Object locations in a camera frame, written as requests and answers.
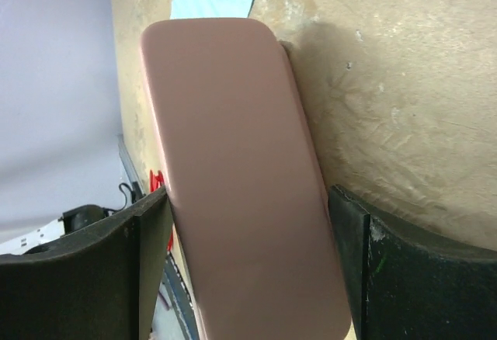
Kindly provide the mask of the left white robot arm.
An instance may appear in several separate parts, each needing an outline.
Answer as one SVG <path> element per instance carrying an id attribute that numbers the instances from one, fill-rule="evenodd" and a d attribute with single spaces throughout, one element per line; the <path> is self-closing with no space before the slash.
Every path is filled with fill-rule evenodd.
<path id="1" fill-rule="evenodd" d="M 57 240 L 84 227 L 120 212 L 93 204 L 76 207 L 62 216 L 27 234 L 1 243 L 1 254 L 23 255 L 39 245 Z"/>

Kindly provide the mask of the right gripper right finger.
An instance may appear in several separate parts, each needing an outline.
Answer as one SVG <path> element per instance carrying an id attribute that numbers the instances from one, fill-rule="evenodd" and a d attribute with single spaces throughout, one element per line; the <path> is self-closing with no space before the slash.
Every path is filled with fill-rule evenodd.
<path id="1" fill-rule="evenodd" d="M 494 339 L 496 253 L 428 231 L 342 186 L 328 211 L 358 339 Z"/>

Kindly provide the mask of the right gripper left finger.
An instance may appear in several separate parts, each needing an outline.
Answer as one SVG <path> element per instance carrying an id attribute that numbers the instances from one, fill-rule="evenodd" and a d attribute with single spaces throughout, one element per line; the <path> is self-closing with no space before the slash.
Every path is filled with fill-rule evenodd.
<path id="1" fill-rule="evenodd" d="M 137 214 L 1 257 L 3 339 L 142 339 Z"/>

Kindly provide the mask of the pink glasses case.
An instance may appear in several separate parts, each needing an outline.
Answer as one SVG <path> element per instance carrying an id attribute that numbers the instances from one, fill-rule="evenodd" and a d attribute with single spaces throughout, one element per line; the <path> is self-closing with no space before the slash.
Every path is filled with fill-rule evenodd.
<path id="1" fill-rule="evenodd" d="M 351 316 L 287 53 L 254 19 L 150 25 L 141 58 L 202 339 L 344 339 Z"/>

